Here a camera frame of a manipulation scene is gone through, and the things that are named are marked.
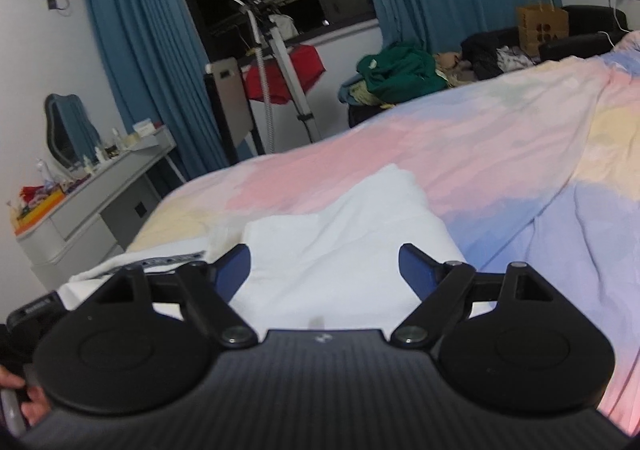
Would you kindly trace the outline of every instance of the black device body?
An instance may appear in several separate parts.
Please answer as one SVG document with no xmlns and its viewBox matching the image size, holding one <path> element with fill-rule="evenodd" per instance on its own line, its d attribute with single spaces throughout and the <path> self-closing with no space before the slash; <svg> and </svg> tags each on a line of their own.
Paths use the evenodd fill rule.
<svg viewBox="0 0 640 450">
<path fill-rule="evenodd" d="M 126 267 L 37 344 L 54 410 L 25 449 L 582 449 L 630 441 L 595 406 L 609 341 L 532 267 L 482 274 L 407 244 L 422 300 L 381 331 L 257 334 L 228 302 L 238 245 L 166 274 Z M 473 302 L 495 309 L 469 318 Z M 183 321 L 152 303 L 180 304 Z"/>
</svg>

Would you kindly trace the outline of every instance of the red cloth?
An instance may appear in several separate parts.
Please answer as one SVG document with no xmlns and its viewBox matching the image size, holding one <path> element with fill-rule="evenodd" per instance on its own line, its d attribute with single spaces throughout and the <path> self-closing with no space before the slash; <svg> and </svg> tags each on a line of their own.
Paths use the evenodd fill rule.
<svg viewBox="0 0 640 450">
<path fill-rule="evenodd" d="M 318 51 L 311 45 L 301 45 L 295 48 L 289 56 L 300 80 L 300 85 L 302 85 L 302 90 L 304 90 L 306 94 L 325 71 Z M 282 77 L 278 62 L 275 58 L 273 60 L 267 60 L 264 62 L 264 68 L 267 71 L 271 102 L 274 104 L 287 104 L 291 101 L 291 94 Z M 244 79 L 244 86 L 249 99 L 255 99 L 256 101 L 264 100 L 257 65 L 252 65 L 251 69 L 249 69 Z"/>
</svg>

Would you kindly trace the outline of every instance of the black leather armrest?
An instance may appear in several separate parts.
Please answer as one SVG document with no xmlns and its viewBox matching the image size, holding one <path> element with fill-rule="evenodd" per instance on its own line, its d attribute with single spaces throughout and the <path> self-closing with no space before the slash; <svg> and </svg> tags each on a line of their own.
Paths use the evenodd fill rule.
<svg viewBox="0 0 640 450">
<path fill-rule="evenodd" d="M 609 36 L 614 44 L 617 44 L 625 35 L 622 31 L 610 32 Z M 559 61 L 568 56 L 578 58 L 591 58 L 599 54 L 605 54 L 612 49 L 607 35 L 593 33 L 588 35 L 569 36 L 555 42 L 548 42 L 540 46 L 540 60 Z"/>
</svg>

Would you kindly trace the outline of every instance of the bedspread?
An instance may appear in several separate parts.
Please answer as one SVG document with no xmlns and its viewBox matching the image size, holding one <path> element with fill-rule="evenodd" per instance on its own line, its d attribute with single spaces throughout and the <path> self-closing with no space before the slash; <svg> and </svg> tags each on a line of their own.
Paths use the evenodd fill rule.
<svg viewBox="0 0 640 450">
<path fill-rule="evenodd" d="M 640 54 L 621 54 L 423 97 L 322 143 L 204 176 L 163 201 L 130 250 L 208 235 L 221 255 L 247 221 L 320 210 L 395 163 L 414 173 L 469 263 L 504 271 L 528 261 L 609 337 L 616 370 L 600 409 L 636 432 L 640 78 L 630 65 Z"/>
</svg>

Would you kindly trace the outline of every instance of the pastel tie-dye bedding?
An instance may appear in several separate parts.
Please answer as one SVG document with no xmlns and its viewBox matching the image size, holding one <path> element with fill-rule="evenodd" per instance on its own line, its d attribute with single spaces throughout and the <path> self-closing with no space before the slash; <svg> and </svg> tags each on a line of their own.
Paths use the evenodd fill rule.
<svg viewBox="0 0 640 450">
<path fill-rule="evenodd" d="M 640 52 L 441 92 L 197 179 L 160 205 L 130 251 L 209 235 L 222 254 L 247 221 L 320 210 L 389 163 L 414 173 L 471 264 L 528 261 L 609 337 L 616 370 L 600 409 L 637 432 Z"/>
</svg>

